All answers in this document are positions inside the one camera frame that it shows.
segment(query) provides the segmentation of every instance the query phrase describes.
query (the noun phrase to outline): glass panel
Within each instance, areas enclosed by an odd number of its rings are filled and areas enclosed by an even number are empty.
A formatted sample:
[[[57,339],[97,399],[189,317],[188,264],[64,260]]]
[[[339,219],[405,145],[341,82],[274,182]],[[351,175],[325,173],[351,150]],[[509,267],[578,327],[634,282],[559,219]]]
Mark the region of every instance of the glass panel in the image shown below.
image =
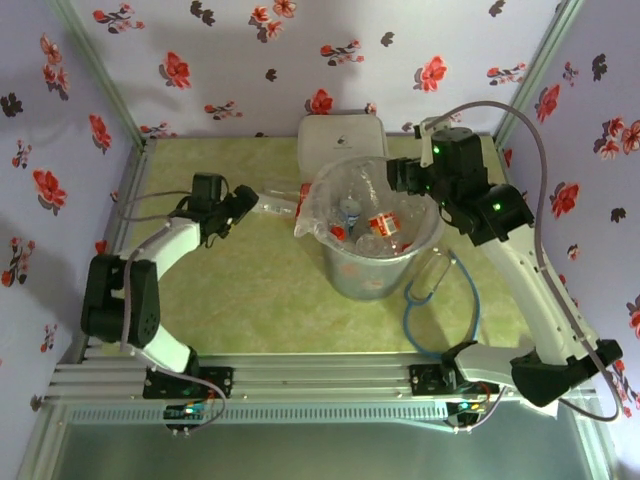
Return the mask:
[[[401,424],[68,428],[57,480],[590,478],[571,414],[501,405],[471,435]]]

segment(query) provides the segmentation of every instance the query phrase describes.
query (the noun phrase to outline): floral wallpaper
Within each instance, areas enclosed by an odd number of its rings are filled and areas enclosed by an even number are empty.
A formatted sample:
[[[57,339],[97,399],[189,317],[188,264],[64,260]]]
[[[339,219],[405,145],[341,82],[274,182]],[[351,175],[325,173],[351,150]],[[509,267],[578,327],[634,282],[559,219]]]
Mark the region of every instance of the floral wallpaper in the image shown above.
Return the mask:
[[[610,369],[624,405],[610,426],[617,478],[640,477],[640,57],[632,42],[638,15],[634,0],[585,2],[527,111],[549,158],[542,219],[549,257],[589,322],[624,352]],[[527,129],[519,126],[506,147],[511,180],[535,210],[540,163]],[[603,410],[611,411],[604,381],[596,386]]]
[[[3,0],[0,18],[0,478],[12,479],[79,331],[132,143],[44,0]]]
[[[166,125],[168,135],[253,137],[293,136],[305,115],[344,112],[406,133],[462,102],[508,103],[560,0],[63,3],[143,136]],[[487,131],[501,117],[456,122]]]

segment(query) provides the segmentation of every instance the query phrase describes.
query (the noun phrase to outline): cable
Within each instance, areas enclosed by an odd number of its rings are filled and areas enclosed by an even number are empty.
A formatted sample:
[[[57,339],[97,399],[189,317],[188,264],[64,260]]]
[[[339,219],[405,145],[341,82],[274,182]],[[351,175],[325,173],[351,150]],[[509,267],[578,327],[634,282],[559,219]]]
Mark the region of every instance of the cable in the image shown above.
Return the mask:
[[[522,123],[524,123],[525,126],[529,129],[529,131],[531,132],[531,135],[533,135],[533,139],[536,142],[536,147],[538,148],[538,154],[540,156],[540,170],[541,170],[540,171],[540,192],[538,196],[538,205],[536,208],[536,222],[534,225],[534,232],[533,232],[536,260],[540,265],[540,271],[542,273],[542,276],[545,282],[549,286],[549,289],[551,290],[551,293],[553,294],[554,298],[560,305],[560,308],[562,309],[562,312],[565,314],[565,317],[567,318],[567,321],[571,325],[571,328],[575,332],[577,338],[580,339],[580,343],[582,344],[583,348],[589,355],[589,358],[591,358],[596,368],[600,371],[600,373],[602,373],[605,379],[605,382],[607,383],[607,386],[609,387],[609,390],[611,390],[611,394],[613,395],[613,398],[616,404],[616,411],[613,415],[610,415],[608,417],[603,417],[591,412],[587,412],[586,410],[581,409],[580,407],[570,403],[569,401],[563,398],[558,399],[558,401],[563,405],[571,408],[572,410],[575,410],[581,415],[584,415],[592,420],[597,420],[601,422],[613,422],[617,420],[618,417],[620,416],[620,411],[622,410],[622,400],[618,395],[617,389],[613,384],[613,381],[611,380],[610,376],[607,374],[607,368],[604,366],[604,364],[602,363],[602,360],[600,360],[600,357],[598,357],[598,355],[593,350],[593,348],[591,348],[591,345],[589,345],[589,342],[585,339],[584,332],[582,331],[580,324],[574,318],[569,305],[562,297],[560,290],[558,289],[558,287],[556,287],[555,283],[553,282],[553,279],[551,278],[551,275],[549,274],[546,268],[547,262],[544,259],[544,253],[543,253],[543,247],[542,247],[542,214],[544,212],[544,199],[547,193],[548,164],[547,164],[547,154],[544,149],[544,144],[542,142],[542,138],[540,137],[540,133],[536,129],[535,125],[531,120],[529,120],[529,118],[524,113],[515,109],[511,105],[507,105],[501,102],[495,102],[493,100],[480,100],[477,102],[465,103],[464,105],[460,105],[459,107],[456,107],[453,110],[450,110],[449,112],[445,113],[444,115],[440,116],[439,118],[435,119],[434,121],[426,125],[425,130],[428,131],[429,129],[435,127],[438,123],[448,120],[449,117],[451,117],[452,115],[455,115],[456,113],[462,112],[463,110],[468,110],[470,108],[475,108],[475,107],[495,107],[495,108],[504,110],[508,113],[511,113],[512,115],[515,115],[518,119],[520,119]]]
[[[167,196],[167,195],[191,195],[191,192],[187,192],[185,190],[171,190],[171,191],[168,191],[168,192],[147,193],[146,195],[142,195],[140,197],[134,198],[133,200],[129,200],[128,202],[123,204],[118,209],[118,217],[120,217],[122,220],[125,220],[127,222],[148,222],[150,220],[165,220],[167,218],[167,215],[150,215],[148,217],[126,217],[124,215],[124,209],[128,205],[132,205],[134,203],[138,203],[140,200],[144,200],[146,198],[164,197],[164,196]]]
[[[489,410],[487,410],[487,413],[485,413],[476,423],[474,423],[473,425],[469,425],[467,427],[458,427],[456,425],[451,424],[449,421],[445,420],[444,423],[446,423],[449,427],[453,428],[454,433],[458,433],[458,431],[460,430],[464,430],[468,433],[471,433],[472,430],[475,430],[476,428],[478,428],[480,425],[482,425],[483,423],[485,423],[487,420],[489,420],[489,418],[491,418],[491,416],[494,414],[494,412],[496,411],[496,408],[498,408],[498,404],[500,403],[500,400],[502,400],[502,397],[504,397],[504,394],[507,392],[507,387],[502,387],[502,389],[500,390],[500,393],[498,394],[498,396],[496,397],[496,401],[493,402],[493,405],[491,405],[491,408],[489,408]]]
[[[491,389],[489,388],[489,386],[484,382],[478,382],[476,385],[480,385],[484,389],[484,391],[487,393],[487,398],[481,401],[480,405],[489,403],[489,400],[491,400]]]
[[[458,265],[458,267],[460,268],[460,271],[462,271],[462,274],[465,276],[465,278],[467,279],[467,282],[469,282],[469,286],[471,287],[471,293],[473,294],[473,303],[474,303],[473,320],[472,320],[472,327],[471,327],[471,340],[476,340],[478,337],[478,330],[480,328],[480,295],[478,294],[478,289],[475,283],[473,282],[471,275],[469,274],[469,272],[467,271],[463,263],[460,261],[460,259],[451,250],[449,250],[449,256],[451,260],[456,265]],[[431,292],[429,292],[429,294],[424,299],[420,300],[419,302],[413,302],[409,298],[410,289],[411,289],[411,283],[409,283],[409,285],[407,285],[407,289],[405,289],[405,298],[407,300],[407,307],[405,308],[404,315],[402,316],[402,329],[404,330],[404,335],[405,337],[407,337],[407,340],[409,340],[409,343],[413,345],[413,348],[415,348],[418,351],[418,353],[424,355],[425,357],[433,358],[434,360],[440,360],[442,358],[442,354],[437,352],[430,352],[429,350],[426,350],[425,348],[423,348],[414,338],[413,334],[411,333],[411,328],[409,326],[409,317],[410,317],[411,309],[413,308],[413,306],[414,305],[422,306],[429,303],[429,301],[431,301],[431,299],[433,298],[433,295],[436,293],[437,287],[435,287]]]
[[[141,197],[135,198],[134,200],[131,200],[129,202],[127,202],[125,204],[126,205],[130,205],[133,203],[136,203],[139,200],[145,199],[145,198],[150,198],[150,197],[159,197],[159,196],[163,196],[163,195],[173,195],[173,194],[190,194],[190,192],[182,192],[182,191],[173,191],[173,192],[159,192],[159,193],[152,193],[152,194],[148,194],[148,195],[143,195]],[[163,225],[163,227],[158,230],[157,232],[155,232],[153,235],[151,235],[149,238],[147,238],[146,240],[144,240],[140,245],[138,245],[138,247],[136,247],[133,252],[131,252],[131,255],[129,256],[129,258],[127,259],[127,262],[125,263],[124,266],[124,321],[122,324],[122,334],[120,336],[120,351],[121,352],[126,352],[127,351],[127,346],[129,346],[129,331],[131,329],[131,311],[132,311],[132,300],[131,300],[131,266],[133,265],[133,262],[135,261],[135,259],[138,257],[138,255],[140,255],[146,248],[149,247],[149,245],[153,244],[156,240],[158,240],[159,238],[161,238],[163,235],[165,235],[169,230],[169,222],[168,222],[168,217],[166,215],[154,215],[151,217],[140,217],[140,218],[136,218],[133,220],[129,220],[129,221],[136,221],[136,222],[143,222],[143,221],[147,221],[147,220],[155,220],[155,219],[163,219],[166,220],[167,222]],[[133,354],[135,352],[135,350],[133,350],[133,347],[131,346],[131,350],[130,352]],[[173,372],[171,370],[168,370],[166,368],[160,367],[158,365],[156,365],[155,363],[151,362],[150,360],[142,357],[140,358],[141,361],[146,364],[152,371],[158,371],[160,373],[163,373],[165,375],[169,375],[171,377],[180,379],[180,380],[186,380],[189,382],[193,382],[193,383],[199,383],[200,385],[204,385],[205,387],[207,387],[210,390],[213,390],[214,392],[216,392],[218,394],[218,396],[221,398],[222,400],[222,407],[220,408],[220,410],[216,413],[213,414],[213,412],[211,412],[211,418],[209,420],[207,420],[206,422],[197,425],[195,427],[192,427],[190,430],[186,430],[185,433],[189,433],[189,431],[196,431],[196,430],[200,430],[208,425],[211,425],[213,422],[215,422],[218,418],[220,418],[222,416],[222,414],[224,413],[226,406],[227,406],[227,397],[225,396],[224,392],[214,383],[209,382],[207,380],[203,380],[201,378],[198,377],[193,377],[191,375],[185,375],[182,373],[178,373],[178,372]]]

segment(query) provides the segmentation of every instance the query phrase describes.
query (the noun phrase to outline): white router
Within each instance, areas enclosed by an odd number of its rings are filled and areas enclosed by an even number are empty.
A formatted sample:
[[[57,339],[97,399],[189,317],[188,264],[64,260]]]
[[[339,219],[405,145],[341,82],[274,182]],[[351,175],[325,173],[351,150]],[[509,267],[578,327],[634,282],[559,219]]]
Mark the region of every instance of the white router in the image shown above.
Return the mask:
[[[311,183],[320,169],[357,157],[387,157],[387,136],[374,115],[309,115],[298,128],[301,183]]]

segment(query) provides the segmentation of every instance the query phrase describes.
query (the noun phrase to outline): white robotic arm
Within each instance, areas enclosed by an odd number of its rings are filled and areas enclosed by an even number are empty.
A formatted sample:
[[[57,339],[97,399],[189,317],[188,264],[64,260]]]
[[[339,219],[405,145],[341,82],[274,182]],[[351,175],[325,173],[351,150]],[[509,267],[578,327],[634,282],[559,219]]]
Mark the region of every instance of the white robotic arm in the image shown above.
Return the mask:
[[[173,264],[200,246],[200,225],[188,218],[170,218],[150,239],[152,241],[135,259],[155,263],[159,281]],[[128,260],[129,256],[120,255],[120,258]],[[158,325],[156,334],[142,349],[134,346],[131,348],[135,354],[147,359],[152,365],[173,372],[184,372],[191,356],[189,347],[178,341],[162,324]]]
[[[195,351],[175,339],[160,323],[158,281],[182,256],[212,236],[225,238],[258,201],[249,187],[230,193],[220,175],[196,174],[192,193],[166,224],[136,249],[117,255],[97,255],[89,268],[81,326],[84,333],[145,363],[179,374],[196,374]],[[124,289],[124,300],[113,293]]]
[[[443,219],[486,254],[510,286],[535,349],[462,343],[443,354],[443,380],[452,391],[476,381],[515,386],[533,405],[544,407],[622,352],[614,340],[598,338],[544,251],[536,248],[534,217],[520,192],[489,182],[478,135],[467,128],[430,127],[449,114],[416,127],[422,158],[388,161],[387,180],[393,190],[431,196],[449,217]]]

